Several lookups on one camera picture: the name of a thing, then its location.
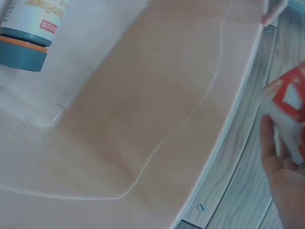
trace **red and white package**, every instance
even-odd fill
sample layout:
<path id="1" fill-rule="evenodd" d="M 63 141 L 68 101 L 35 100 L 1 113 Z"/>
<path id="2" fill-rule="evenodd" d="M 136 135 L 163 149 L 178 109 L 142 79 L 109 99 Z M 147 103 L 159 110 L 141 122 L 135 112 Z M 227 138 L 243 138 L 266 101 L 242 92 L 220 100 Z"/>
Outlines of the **red and white package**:
<path id="1" fill-rule="evenodd" d="M 305 161 L 305 61 L 262 90 L 261 104 L 271 116 L 295 164 Z"/>

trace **bottle label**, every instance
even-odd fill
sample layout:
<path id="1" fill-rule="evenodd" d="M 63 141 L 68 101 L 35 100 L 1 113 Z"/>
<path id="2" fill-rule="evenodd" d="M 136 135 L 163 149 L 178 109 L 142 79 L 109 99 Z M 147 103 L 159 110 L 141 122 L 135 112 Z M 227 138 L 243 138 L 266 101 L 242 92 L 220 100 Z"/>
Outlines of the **bottle label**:
<path id="1" fill-rule="evenodd" d="M 1 27 L 53 41 L 72 0 L 13 0 Z"/>

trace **bottle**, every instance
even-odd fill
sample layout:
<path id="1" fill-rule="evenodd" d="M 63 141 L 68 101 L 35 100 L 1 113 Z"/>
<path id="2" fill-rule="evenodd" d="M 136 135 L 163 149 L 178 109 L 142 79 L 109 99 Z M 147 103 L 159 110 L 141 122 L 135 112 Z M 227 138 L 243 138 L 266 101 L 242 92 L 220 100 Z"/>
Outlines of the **bottle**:
<path id="1" fill-rule="evenodd" d="M 0 64 L 40 72 L 72 0 L 13 0 L 0 26 Z"/>

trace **gray wood floor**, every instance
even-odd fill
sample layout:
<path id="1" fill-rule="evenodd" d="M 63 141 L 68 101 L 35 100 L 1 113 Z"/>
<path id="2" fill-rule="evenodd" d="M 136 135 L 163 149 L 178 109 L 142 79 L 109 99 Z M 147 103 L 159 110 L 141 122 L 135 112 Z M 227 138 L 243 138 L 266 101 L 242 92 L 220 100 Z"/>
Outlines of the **gray wood floor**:
<path id="1" fill-rule="evenodd" d="M 230 182 L 239 158 L 249 137 L 257 109 L 258 95 L 266 84 L 267 73 L 274 52 L 277 29 L 270 26 L 265 29 L 254 66 L 244 88 L 241 103 L 232 121 L 231 127 L 210 169 L 204 184 L 198 192 L 190 210 L 183 218 L 201 228 L 205 228 L 215 212 Z M 205 212 L 199 212 L 197 206 L 204 204 Z"/>
<path id="2" fill-rule="evenodd" d="M 264 31 L 244 96 L 226 139 L 183 218 L 201 228 L 282 229 L 260 165 L 259 119 L 264 111 L 260 110 L 255 122 L 254 118 L 258 109 L 257 96 L 267 76 L 269 82 L 273 81 L 305 59 L 304 15 L 286 9 L 278 23 L 278 34 L 276 31 L 273 26 Z M 268 66 L 271 67 L 270 75 L 266 74 Z M 198 211 L 198 204 L 204 205 L 204 212 Z M 183 223 L 180 226 L 193 229 Z"/>

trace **bottle cap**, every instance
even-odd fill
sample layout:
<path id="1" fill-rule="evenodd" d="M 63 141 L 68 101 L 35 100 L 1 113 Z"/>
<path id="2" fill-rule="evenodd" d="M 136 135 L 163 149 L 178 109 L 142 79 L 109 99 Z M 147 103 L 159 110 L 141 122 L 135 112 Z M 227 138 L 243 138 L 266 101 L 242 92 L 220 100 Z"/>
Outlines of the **bottle cap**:
<path id="1" fill-rule="evenodd" d="M 47 49 L 36 44 L 0 36 L 0 64 L 31 72 L 40 72 Z"/>

